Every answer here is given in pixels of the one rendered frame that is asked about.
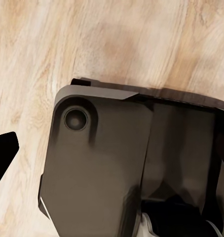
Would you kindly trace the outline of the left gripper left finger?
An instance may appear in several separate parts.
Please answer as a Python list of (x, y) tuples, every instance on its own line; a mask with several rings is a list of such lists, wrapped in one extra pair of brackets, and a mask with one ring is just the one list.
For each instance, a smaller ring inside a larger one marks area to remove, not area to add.
[(0, 135), (0, 180), (19, 151), (15, 131)]

